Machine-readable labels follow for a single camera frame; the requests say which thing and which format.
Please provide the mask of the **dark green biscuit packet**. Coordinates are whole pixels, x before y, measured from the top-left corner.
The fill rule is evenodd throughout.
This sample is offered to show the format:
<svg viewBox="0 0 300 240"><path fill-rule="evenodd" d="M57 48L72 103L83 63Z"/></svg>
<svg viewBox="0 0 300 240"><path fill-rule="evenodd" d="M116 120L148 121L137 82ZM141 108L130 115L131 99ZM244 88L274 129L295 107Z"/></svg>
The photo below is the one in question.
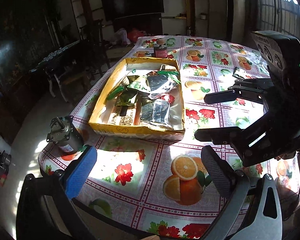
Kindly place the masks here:
<svg viewBox="0 0 300 240"><path fill-rule="evenodd" d="M247 73L244 69L235 67L232 76L238 80L252 79L253 76Z"/></svg>

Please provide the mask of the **small grey electric motor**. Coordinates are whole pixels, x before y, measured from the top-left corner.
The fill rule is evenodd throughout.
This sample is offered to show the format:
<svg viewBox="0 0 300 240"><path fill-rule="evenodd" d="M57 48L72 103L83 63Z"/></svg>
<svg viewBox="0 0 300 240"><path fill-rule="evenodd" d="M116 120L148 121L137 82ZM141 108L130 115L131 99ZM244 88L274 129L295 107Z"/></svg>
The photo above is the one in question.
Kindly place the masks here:
<svg viewBox="0 0 300 240"><path fill-rule="evenodd" d="M74 154L83 147L84 140L73 124L73 116L53 118L50 128L46 141L54 143L64 153Z"/></svg>

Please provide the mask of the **red plastic bag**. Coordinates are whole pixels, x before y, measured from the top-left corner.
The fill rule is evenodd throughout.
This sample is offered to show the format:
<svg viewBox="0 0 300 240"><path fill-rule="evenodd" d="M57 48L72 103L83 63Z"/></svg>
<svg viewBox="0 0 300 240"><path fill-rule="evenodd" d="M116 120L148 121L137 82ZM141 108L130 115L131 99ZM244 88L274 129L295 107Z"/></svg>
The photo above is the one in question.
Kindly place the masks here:
<svg viewBox="0 0 300 240"><path fill-rule="evenodd" d="M133 29L127 33L127 38L130 40L130 42L134 44L136 44L138 38L144 36L147 36L147 33L145 31L140 31L138 29Z"/></svg>

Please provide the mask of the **green tea snack packet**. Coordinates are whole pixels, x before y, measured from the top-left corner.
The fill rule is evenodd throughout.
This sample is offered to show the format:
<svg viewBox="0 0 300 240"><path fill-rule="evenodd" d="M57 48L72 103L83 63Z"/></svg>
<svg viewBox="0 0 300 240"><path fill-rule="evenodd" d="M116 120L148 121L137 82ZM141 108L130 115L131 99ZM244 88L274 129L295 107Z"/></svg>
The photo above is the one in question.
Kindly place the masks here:
<svg viewBox="0 0 300 240"><path fill-rule="evenodd" d="M115 106L132 106L136 103L138 90L127 89L118 98Z"/></svg>

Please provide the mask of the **silver foil snack bag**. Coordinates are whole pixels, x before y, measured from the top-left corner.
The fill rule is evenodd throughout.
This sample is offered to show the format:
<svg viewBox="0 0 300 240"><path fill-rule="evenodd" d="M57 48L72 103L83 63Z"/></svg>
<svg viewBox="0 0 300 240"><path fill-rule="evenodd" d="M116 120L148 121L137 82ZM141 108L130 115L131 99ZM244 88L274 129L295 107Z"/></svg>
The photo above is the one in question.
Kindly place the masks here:
<svg viewBox="0 0 300 240"><path fill-rule="evenodd" d="M162 99L156 99L141 107L141 122L155 125L170 126L170 103Z"/></svg>

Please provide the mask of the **yellow cardboard box tray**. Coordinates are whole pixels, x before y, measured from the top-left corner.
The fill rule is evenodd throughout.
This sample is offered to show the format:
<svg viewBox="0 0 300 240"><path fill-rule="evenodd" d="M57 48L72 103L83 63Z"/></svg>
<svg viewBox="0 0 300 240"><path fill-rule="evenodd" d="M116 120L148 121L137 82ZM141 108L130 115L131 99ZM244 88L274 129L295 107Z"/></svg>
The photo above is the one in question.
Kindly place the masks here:
<svg viewBox="0 0 300 240"><path fill-rule="evenodd" d="M107 124L111 110L115 106L119 96L127 90L127 86L136 80L139 76L158 75L160 66L168 64L175 66L180 74L179 66L176 60L160 59L151 57L133 57L125 58L120 61L114 68L106 82L94 110L89 119L90 127L102 135L111 135L127 138L140 139L167 139L181 140L185 134L184 120L184 101L181 91L181 84L177 84L170 92L175 97L175 101L170 105L169 122L170 126L162 126L141 122L136 126L116 126ZM138 91L137 106L140 118L141 107L156 99L150 99L149 94Z"/></svg>

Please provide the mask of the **floral fruit-print tablecloth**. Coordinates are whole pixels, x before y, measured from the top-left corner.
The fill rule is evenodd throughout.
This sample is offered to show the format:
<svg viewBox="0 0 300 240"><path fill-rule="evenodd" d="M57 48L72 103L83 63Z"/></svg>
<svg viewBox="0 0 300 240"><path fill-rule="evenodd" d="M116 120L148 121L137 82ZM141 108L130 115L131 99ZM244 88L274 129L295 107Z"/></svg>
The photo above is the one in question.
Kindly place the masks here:
<svg viewBox="0 0 300 240"><path fill-rule="evenodd" d="M183 183L189 199L175 202L162 187L172 176L171 163L179 155L195 160L203 142L195 139L199 128L237 126L246 128L262 116L263 107L243 99L208 105L207 93L234 84L239 68L248 79L268 77L266 62L256 48L204 37L166 36L168 57L178 62L184 98L185 134L150 139L114 137L108 130L95 133L88 124L98 96L110 77L107 72L72 111L74 125L84 142L97 149L97 162L75 203L93 215L146 233L197 238L217 217L225 204L214 184L202 193L194 183Z"/></svg>

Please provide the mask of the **dark jar with pink label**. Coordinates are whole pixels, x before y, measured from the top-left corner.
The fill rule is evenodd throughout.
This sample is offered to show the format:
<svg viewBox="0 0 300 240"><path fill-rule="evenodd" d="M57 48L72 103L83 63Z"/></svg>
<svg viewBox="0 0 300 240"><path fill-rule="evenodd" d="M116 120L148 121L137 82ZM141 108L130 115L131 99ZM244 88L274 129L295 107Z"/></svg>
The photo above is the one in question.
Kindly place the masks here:
<svg viewBox="0 0 300 240"><path fill-rule="evenodd" d="M163 38L158 38L154 44L154 56L165 59L167 57L167 45Z"/></svg>

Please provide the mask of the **long orange cracker pack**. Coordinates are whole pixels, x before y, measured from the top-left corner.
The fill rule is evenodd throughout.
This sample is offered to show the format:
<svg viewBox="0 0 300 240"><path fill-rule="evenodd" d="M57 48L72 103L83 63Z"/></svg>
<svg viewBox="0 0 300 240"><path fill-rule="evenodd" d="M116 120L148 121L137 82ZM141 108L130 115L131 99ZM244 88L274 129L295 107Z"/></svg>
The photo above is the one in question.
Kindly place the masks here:
<svg viewBox="0 0 300 240"><path fill-rule="evenodd" d="M136 126L140 123L140 113L136 105L114 106L107 124L116 126Z"/></svg>

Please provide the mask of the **red snack packet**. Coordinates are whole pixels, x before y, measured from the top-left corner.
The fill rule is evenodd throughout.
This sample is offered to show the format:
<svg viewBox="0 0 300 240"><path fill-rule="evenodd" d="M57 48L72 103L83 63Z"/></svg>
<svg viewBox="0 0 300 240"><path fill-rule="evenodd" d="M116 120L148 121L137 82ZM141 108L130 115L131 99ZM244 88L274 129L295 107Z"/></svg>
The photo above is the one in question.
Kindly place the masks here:
<svg viewBox="0 0 300 240"><path fill-rule="evenodd" d="M168 102L170 105L172 105L175 101L175 97L171 94L163 94L160 99Z"/></svg>

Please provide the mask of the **dark wooden chair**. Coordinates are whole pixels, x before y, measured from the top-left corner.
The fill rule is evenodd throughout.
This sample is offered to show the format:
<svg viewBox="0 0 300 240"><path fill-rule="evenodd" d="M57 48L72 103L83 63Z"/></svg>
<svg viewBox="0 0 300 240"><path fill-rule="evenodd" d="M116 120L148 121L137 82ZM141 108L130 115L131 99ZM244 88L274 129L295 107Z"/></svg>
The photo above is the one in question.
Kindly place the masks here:
<svg viewBox="0 0 300 240"><path fill-rule="evenodd" d="M55 79L63 99L73 105L79 93L88 92L97 73L93 60L83 55L60 54L45 61L43 69Z"/></svg>

